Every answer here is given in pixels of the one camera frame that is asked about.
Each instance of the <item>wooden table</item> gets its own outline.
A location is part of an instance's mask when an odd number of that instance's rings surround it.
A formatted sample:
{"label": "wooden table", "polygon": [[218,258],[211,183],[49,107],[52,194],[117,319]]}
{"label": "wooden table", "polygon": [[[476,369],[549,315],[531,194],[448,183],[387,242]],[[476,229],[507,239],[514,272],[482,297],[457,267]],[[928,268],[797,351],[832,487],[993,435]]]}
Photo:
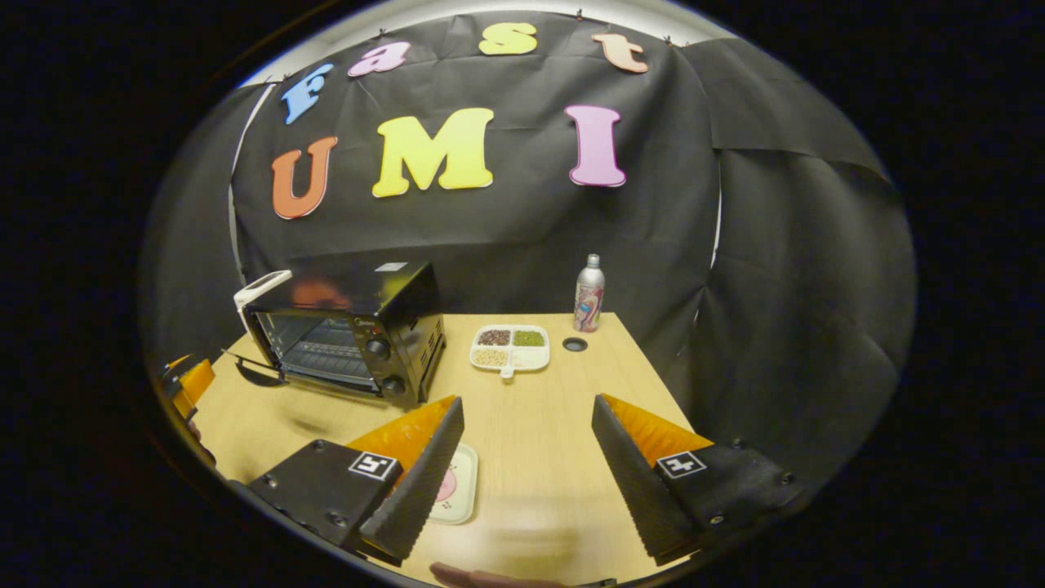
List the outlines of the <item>wooden table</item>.
{"label": "wooden table", "polygon": [[[575,332],[572,322],[568,314],[445,316],[447,347],[429,400],[462,398],[461,441],[479,455],[474,512],[459,525],[428,521],[402,567],[386,567],[433,584],[428,566],[436,561],[564,584],[624,582],[670,567],[646,555],[602,456],[591,432],[595,397],[607,393],[692,428],[616,315],[604,314],[591,334]],[[517,372],[508,382],[473,368],[471,340],[490,324],[547,329],[548,368]],[[587,350],[563,349],[573,336]],[[230,351],[260,359],[247,336]],[[229,356],[214,372],[194,422],[217,470],[245,484],[315,439],[348,443],[402,415],[294,386],[254,386]]]}

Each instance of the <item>oven door handle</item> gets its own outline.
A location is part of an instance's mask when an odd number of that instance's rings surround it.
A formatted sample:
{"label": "oven door handle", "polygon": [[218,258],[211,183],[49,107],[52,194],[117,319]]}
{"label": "oven door handle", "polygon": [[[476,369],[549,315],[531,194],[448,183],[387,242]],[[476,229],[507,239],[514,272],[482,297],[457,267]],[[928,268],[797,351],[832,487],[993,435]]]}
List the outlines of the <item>oven door handle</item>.
{"label": "oven door handle", "polygon": [[[265,387],[265,389],[275,389],[275,387],[278,387],[278,386],[285,386],[286,383],[287,383],[286,382],[286,375],[283,374],[282,370],[277,370],[277,369],[275,369],[275,368],[273,368],[271,366],[265,366],[263,363],[254,361],[252,359],[247,359],[243,356],[236,355],[236,354],[234,354],[234,353],[232,353],[232,352],[230,352],[228,350],[225,350],[225,349],[222,350],[222,353],[229,354],[230,356],[236,358],[236,370],[239,371],[239,375],[242,376],[243,379],[247,380],[248,382],[250,382],[251,384],[254,384],[256,386],[262,386],[262,387]],[[258,366],[258,367],[264,368],[265,370],[272,370],[273,372],[277,372],[279,374],[279,378],[273,378],[272,376],[265,376],[264,374],[261,374],[260,372],[251,370],[251,369],[247,368],[246,366],[243,366],[245,361],[248,362],[248,363],[253,363],[254,366]]]}

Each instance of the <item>hand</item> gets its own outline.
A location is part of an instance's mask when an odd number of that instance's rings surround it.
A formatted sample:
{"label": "hand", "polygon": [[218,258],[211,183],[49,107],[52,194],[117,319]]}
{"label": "hand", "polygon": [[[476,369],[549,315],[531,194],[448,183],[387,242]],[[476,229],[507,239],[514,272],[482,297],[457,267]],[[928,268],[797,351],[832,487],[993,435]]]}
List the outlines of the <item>hand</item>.
{"label": "hand", "polygon": [[436,580],[449,588],[566,588],[565,584],[548,580],[520,580],[488,571],[464,571],[443,563],[428,566]]}
{"label": "hand", "polygon": [[211,453],[209,449],[203,446],[203,434],[200,433],[200,429],[196,428],[195,423],[189,421],[187,425],[189,427],[189,432],[192,433],[192,437],[194,437],[196,439],[196,442],[200,443],[200,449],[204,450],[204,453],[207,454],[207,457],[210,457],[210,465],[216,466],[217,460],[214,458],[214,454]]}

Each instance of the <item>silver bottle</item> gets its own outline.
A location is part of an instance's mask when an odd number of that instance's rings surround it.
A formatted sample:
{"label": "silver bottle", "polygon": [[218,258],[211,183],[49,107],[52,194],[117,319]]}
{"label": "silver bottle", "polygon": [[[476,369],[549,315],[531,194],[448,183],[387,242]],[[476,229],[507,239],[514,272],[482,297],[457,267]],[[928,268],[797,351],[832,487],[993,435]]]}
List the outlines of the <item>silver bottle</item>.
{"label": "silver bottle", "polygon": [[599,329],[602,314],[602,292],[606,287],[606,276],[599,268],[599,256],[588,255],[587,266],[577,276],[574,291],[574,329],[581,333],[591,333]]}

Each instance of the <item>letter m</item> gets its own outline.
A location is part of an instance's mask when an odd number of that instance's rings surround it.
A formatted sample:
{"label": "letter m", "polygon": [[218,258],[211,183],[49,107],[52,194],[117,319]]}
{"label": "letter m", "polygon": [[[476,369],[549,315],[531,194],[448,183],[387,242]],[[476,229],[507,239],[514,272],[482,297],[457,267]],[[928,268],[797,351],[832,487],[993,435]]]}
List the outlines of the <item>letter m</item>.
{"label": "letter m", "polygon": [[446,170],[439,175],[439,185],[446,189],[480,188],[493,183],[493,173],[486,168],[483,142],[486,123],[493,111],[466,108],[451,114],[432,138],[414,116],[393,118],[377,127],[385,137],[381,156],[381,177],[374,184],[377,197],[405,193],[410,182],[402,177],[407,164],[417,187],[428,189],[439,165],[446,160]]}

